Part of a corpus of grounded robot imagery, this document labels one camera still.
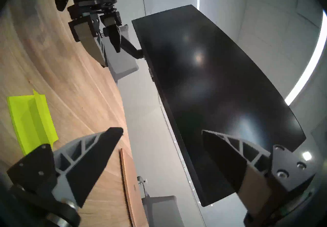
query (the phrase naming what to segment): black cable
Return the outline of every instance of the black cable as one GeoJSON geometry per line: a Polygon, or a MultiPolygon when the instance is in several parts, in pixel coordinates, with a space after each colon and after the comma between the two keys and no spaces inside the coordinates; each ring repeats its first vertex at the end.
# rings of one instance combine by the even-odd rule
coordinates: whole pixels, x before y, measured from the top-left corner
{"type": "Polygon", "coordinates": [[[145,188],[144,188],[144,184],[143,184],[143,182],[141,181],[140,183],[142,183],[142,185],[143,185],[143,191],[144,191],[144,198],[146,197],[146,195],[145,195],[145,188]]]}

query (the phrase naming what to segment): bolt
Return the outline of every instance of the bolt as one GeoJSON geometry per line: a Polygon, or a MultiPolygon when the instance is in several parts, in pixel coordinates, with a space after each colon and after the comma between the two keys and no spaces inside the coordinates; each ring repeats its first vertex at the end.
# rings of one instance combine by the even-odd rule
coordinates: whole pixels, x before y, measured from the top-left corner
{"type": "Polygon", "coordinates": [[[304,163],[298,162],[298,168],[304,170],[306,168],[304,163]]]}
{"type": "Polygon", "coordinates": [[[288,177],[288,174],[285,171],[280,170],[277,172],[277,176],[281,179],[285,179],[288,177]]]}

